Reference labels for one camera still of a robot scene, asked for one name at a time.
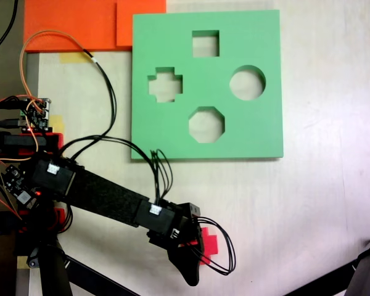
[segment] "octagonal hole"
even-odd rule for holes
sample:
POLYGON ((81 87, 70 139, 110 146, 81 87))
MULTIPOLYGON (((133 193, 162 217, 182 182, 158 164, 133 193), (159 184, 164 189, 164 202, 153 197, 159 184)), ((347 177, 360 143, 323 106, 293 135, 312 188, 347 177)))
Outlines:
POLYGON ((224 133, 224 116, 214 107, 199 107, 189 117, 189 133, 199 143, 214 143, 224 133))
POLYGON ((263 94, 266 88, 266 78, 259 68, 245 65, 234 71, 229 87, 240 100, 250 101, 263 94))

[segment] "cable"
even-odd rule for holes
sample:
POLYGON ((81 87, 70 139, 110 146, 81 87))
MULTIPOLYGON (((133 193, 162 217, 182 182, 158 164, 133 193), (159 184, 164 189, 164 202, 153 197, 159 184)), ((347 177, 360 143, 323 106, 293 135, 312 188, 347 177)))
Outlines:
MULTIPOLYGON (((109 90, 109 95, 110 95, 110 103, 111 103, 111 122, 110 122, 110 126, 109 128, 104 132, 102 133, 102 137, 103 136, 106 136, 109 131, 112 129, 112 126, 114 125, 115 123, 115 119, 117 117, 117 97, 115 95, 115 91, 113 90, 113 87, 111 85, 111 82, 107 76, 107 74, 105 73, 105 71, 103 70, 103 68, 99 65, 98 61, 93 57, 93 55, 87 51, 86 49, 84 49, 84 52, 92 59, 92 61, 96 64, 96 66, 98 67, 98 69, 100 70, 100 72, 102 73, 102 76, 104 78, 104 81, 107 85, 107 88, 109 90)), ((72 160, 76 160, 76 158, 78 156, 80 156, 80 154, 82 152, 84 152, 87 148, 95 145, 97 142, 99 142, 102 138, 98 138, 98 139, 95 139, 93 140, 92 143, 89 143, 88 145, 86 145, 85 147, 83 147, 81 150, 79 150, 77 153, 75 153, 71 159, 72 160)))
POLYGON ((19 57, 20 79, 22 81, 22 84, 23 84, 23 87, 25 88, 26 93, 29 96, 31 96, 31 91, 30 91, 30 88, 27 85, 27 82, 26 82, 26 79, 25 79, 25 74, 24 74, 24 71, 23 71, 23 58, 24 58, 24 55, 25 55, 25 50, 26 50, 26 47, 28 46, 28 44, 30 43, 31 40, 33 40, 35 37, 37 37, 39 35, 47 34, 47 33, 57 34, 57 35, 62 35, 62 36, 68 37, 72 41, 74 41, 82 50, 84 49, 84 47, 81 45, 81 43, 79 43, 72 35, 67 34, 66 32, 63 32, 63 31, 59 31, 59 30, 42 30, 42 31, 38 31, 38 32, 34 33, 33 35, 31 35, 26 40, 25 44, 23 45, 22 50, 20 51, 20 57, 19 57))
POLYGON ((5 202, 3 202, 1 199, 0 199, 0 203, 2 203, 3 206, 8 208, 16 217, 18 217, 20 220, 22 220, 22 218, 18 215, 18 213, 15 210, 11 209, 10 206, 8 204, 6 204, 5 202))
MULTIPOLYGON (((91 58, 91 60, 96 64, 96 66, 98 67, 98 69, 102 73, 102 76, 104 78, 104 81, 105 81, 105 83, 107 85, 107 88, 109 90, 110 105, 111 105, 111 121, 110 121, 110 125, 109 125, 109 128, 104 133, 102 133, 102 136, 106 136, 109 133, 109 131, 112 129, 112 126, 114 125, 115 119, 117 117, 117 98, 115 96, 115 92, 113 90, 113 87, 111 85, 111 82, 110 82, 107 74, 105 74, 105 71, 100 66, 100 64, 97 62, 96 58, 88 50, 86 50, 81 45, 81 43, 78 42, 72 35, 70 35, 70 34, 68 34, 66 32, 63 32, 63 31, 59 31, 59 30, 42 30, 42 31, 36 32, 35 34, 31 35, 26 40, 25 44, 22 47, 22 50, 20 52, 20 57, 19 57, 20 78, 21 78, 21 81, 22 81, 23 87, 25 88, 26 93, 31 96, 31 91, 30 91, 30 89, 29 89, 29 87, 27 85, 27 82, 26 82, 26 79, 25 79, 25 74, 24 74, 24 71, 23 71, 23 57, 25 55, 26 47, 28 46, 29 42, 32 39, 34 39, 35 37, 37 37, 39 35, 42 35, 42 34, 48 34, 48 33, 58 34, 58 35, 62 35, 62 36, 65 36, 67 38, 70 38, 72 41, 74 41, 91 58)), ((89 143, 87 146, 83 147, 80 151, 78 151, 76 154, 73 155, 72 160, 75 160, 83 151, 85 151, 87 148, 95 145, 100 140, 101 140, 101 138, 96 138, 95 140, 93 140, 92 143, 89 143)))
POLYGON ((0 193, 1 193, 1 195, 5 198, 5 200, 6 200, 7 204, 8 204, 8 205, 11 205, 11 202, 10 202, 10 200, 9 200, 8 196, 6 196, 6 193, 4 192, 4 190, 2 189, 2 187, 1 187, 1 186, 0 186, 0 193))
MULTIPOLYGON (((31 99, 31 100, 30 100, 29 104, 28 104, 28 105, 27 105, 27 107, 26 107, 26 111, 28 111, 28 109, 29 109, 30 105, 31 105, 34 101, 35 101, 35 100, 33 100, 33 99, 31 99)), ((30 123, 29 123, 29 121, 28 121, 28 116, 27 116, 27 114, 25 114, 25 118, 26 118, 26 124, 27 124, 27 127, 28 127, 28 129, 30 130, 30 133, 31 133, 31 135, 33 136, 33 139, 35 140, 35 143, 36 143, 36 152, 38 152, 38 141, 37 141, 37 138, 36 138, 36 136, 35 136, 35 134, 34 134, 33 130, 30 128, 30 123)), ((10 161, 10 162, 24 162, 24 161, 26 161, 26 160, 30 160, 30 159, 31 159, 31 157, 24 158, 24 159, 16 159, 16 158, 0 158, 0 161, 2 161, 2 160, 6 160, 6 161, 10 161)))
POLYGON ((132 142, 121 139, 121 138, 114 138, 110 136, 101 136, 101 135, 92 135, 92 136, 86 136, 83 138, 75 139, 70 142, 68 142, 66 145, 64 145, 57 153, 57 156, 60 157, 71 145, 74 145, 77 142, 81 141, 87 141, 87 140, 96 140, 99 139, 100 141, 107 141, 107 142, 116 142, 119 144, 126 145, 136 151, 150 166, 153 174, 154 174, 154 180, 155 180, 155 204, 159 203, 160 200, 160 190, 159 190, 159 168, 158 163, 155 160, 155 154, 152 154, 152 159, 150 159, 137 145, 133 144, 132 142))
POLYGON ((187 243, 186 246, 188 246, 189 248, 191 248, 192 253, 201 262, 205 263, 209 268, 215 270, 217 273, 220 273, 223 276, 228 276, 229 274, 231 274, 235 270, 236 264, 237 264, 237 262, 236 262, 236 253, 234 251, 234 246, 233 246, 232 240, 229 237, 229 234, 217 222, 213 221, 210 218, 207 218, 207 217, 197 217, 197 218, 195 218, 195 221, 198 222, 198 224, 209 224, 209 225, 213 225, 213 226, 217 227, 222 232, 222 235, 223 235, 223 237, 224 237, 224 239, 226 241, 226 245, 228 246, 229 267, 228 268, 225 268, 225 267, 217 264, 215 261, 213 261, 213 260, 209 259, 208 257, 206 257, 202 252, 200 252, 197 248, 195 248, 190 243, 187 243), (204 258, 210 260, 210 263, 212 263, 214 266, 211 265, 211 264, 207 264, 207 262, 204 261, 204 258))
POLYGON ((3 43, 3 41, 7 37, 8 33, 10 33, 10 31, 11 31, 11 28, 12 28, 12 26, 15 22, 15 18, 17 16, 17 10, 18 10, 18 0, 15 0, 14 1, 14 9, 12 11, 12 17, 11 17, 11 20, 10 20, 10 24, 8 24, 8 27, 7 27, 6 31, 4 32, 4 34, 0 38, 0 45, 3 43))
POLYGON ((4 192, 6 193, 4 197, 6 197, 6 201, 7 201, 7 203, 9 203, 8 205, 10 205, 16 211, 14 204, 11 202, 11 199, 8 196, 8 192, 7 192, 7 189, 6 189, 6 185, 4 184, 4 179, 2 178, 1 171, 0 171, 0 179, 1 179, 2 187, 4 188, 4 192))

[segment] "black metal leg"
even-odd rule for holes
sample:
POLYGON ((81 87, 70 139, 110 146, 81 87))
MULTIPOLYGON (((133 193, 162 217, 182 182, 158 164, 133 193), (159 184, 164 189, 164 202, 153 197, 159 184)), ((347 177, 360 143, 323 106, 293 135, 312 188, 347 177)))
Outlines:
POLYGON ((60 249, 50 245, 40 247, 38 263, 44 296, 73 296, 60 249))
POLYGON ((370 255, 359 262, 345 296, 370 296, 370 255))
POLYGON ((140 296, 72 257, 67 257, 68 279, 95 296, 140 296))
POLYGON ((334 296, 348 287, 356 264, 356 260, 353 260, 286 296, 334 296))

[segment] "black wire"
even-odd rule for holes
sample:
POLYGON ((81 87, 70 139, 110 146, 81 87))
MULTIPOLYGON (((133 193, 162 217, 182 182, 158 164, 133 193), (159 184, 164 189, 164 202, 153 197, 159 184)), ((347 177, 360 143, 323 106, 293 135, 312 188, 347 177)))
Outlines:
POLYGON ((75 139, 64 145, 59 151, 58 151, 58 156, 60 157, 64 151, 66 151, 71 145, 80 142, 80 141, 87 141, 87 140, 96 140, 99 139, 99 141, 107 141, 107 142, 117 142, 123 145, 126 145, 136 151, 150 166, 153 174, 154 174, 154 180, 155 180, 155 190, 156 190, 156 197, 155 197, 155 203, 158 204, 159 202, 159 175, 158 175, 158 168, 156 165, 156 162, 151 160, 136 144, 133 144, 132 142, 121 139, 121 138, 115 138, 115 137, 110 137, 110 136, 101 136, 101 135, 92 135, 92 136, 86 136, 83 138, 75 139))
MULTIPOLYGON (((93 55, 87 51, 86 49, 84 49, 84 52, 90 56, 90 58, 93 58, 93 55)), ((78 156, 80 156, 80 154, 82 152, 84 152, 87 148, 95 145, 97 142, 101 141, 103 139, 104 136, 106 136, 109 131, 112 129, 114 123, 115 123, 115 119, 117 117, 117 97, 115 95, 115 91, 113 90, 113 87, 112 87, 112 84, 111 84, 111 81, 109 80, 107 74, 105 73, 104 69, 100 66, 100 64, 98 62, 95 63, 96 66, 98 67, 98 69, 100 70, 100 72, 102 73, 102 76, 104 78, 104 81, 107 85, 107 89, 109 90, 109 95, 110 95, 110 105, 111 105, 111 122, 110 122, 110 125, 109 125, 109 128, 101 134, 101 137, 99 138, 96 138, 95 140, 93 140, 93 142, 89 143, 88 145, 86 145, 85 147, 83 147, 81 150, 79 150, 77 153, 75 153, 71 159, 72 160, 76 160, 76 158, 78 156)))
POLYGON ((166 175, 166 178, 167 178, 167 189, 163 192, 162 196, 160 198, 164 198, 165 195, 168 194, 168 192, 171 190, 171 187, 173 186, 173 181, 174 181, 174 176, 173 176, 173 170, 171 169, 171 165, 170 163, 168 162, 168 159, 166 157, 166 155, 163 153, 163 151, 161 151, 160 149, 157 149, 156 150, 156 154, 157 154, 157 157, 158 157, 158 161, 159 163, 161 164, 161 166, 163 167, 163 170, 165 171, 165 175, 166 175), (165 159, 167 165, 168 165, 168 168, 170 170, 170 176, 171 176, 171 180, 168 178, 168 175, 167 175, 167 172, 166 172, 166 169, 165 169, 165 166, 163 165, 161 159, 159 158, 159 153, 161 153, 163 155, 163 158, 165 159))
POLYGON ((6 202, 7 202, 8 206, 10 206, 11 209, 13 209, 14 211, 16 211, 16 209, 14 209, 14 207, 10 203, 10 200, 9 200, 7 194, 4 192, 4 190, 1 187, 0 187, 0 193, 6 199, 6 202))
POLYGON ((191 244, 186 244, 186 246, 188 246, 192 253, 203 263, 205 263, 209 268, 213 269, 214 271, 216 271, 217 273, 220 273, 224 276, 227 276, 229 274, 231 274, 235 268, 236 268, 236 252, 234 251, 234 246, 233 246, 233 242, 232 240, 230 239, 229 237, 229 234, 215 221, 213 221, 212 219, 210 218, 207 218, 207 217, 198 217, 195 219, 196 222, 198 222, 199 224, 209 224, 209 225, 213 225, 215 227, 217 227, 221 232, 222 232, 222 235, 226 241, 226 245, 228 247, 228 255, 229 255, 229 266, 228 268, 225 268, 221 265, 219 265, 218 263, 216 263, 215 261, 211 260, 210 258, 206 257, 202 252, 200 252, 197 248, 195 248, 193 245, 191 244), (215 267, 215 266, 212 266, 211 264, 208 264, 204 258, 210 260, 210 263, 214 264, 215 266, 219 267, 215 267))
POLYGON ((8 24, 7 30, 4 32, 4 34, 0 38, 0 45, 3 43, 5 38, 7 37, 8 33, 11 31, 11 28, 15 22, 15 17, 17 16, 17 10, 18 10, 18 0, 14 1, 14 10, 12 11, 12 17, 10 20, 10 24, 8 24))

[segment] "circular hole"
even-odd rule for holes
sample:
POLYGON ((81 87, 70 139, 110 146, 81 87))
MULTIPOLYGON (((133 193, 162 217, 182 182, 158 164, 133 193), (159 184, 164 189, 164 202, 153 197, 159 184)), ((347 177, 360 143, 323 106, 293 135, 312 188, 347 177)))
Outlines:
POLYGON ((263 94, 266 78, 259 68, 246 65, 234 71, 229 87, 240 100, 250 101, 263 94))

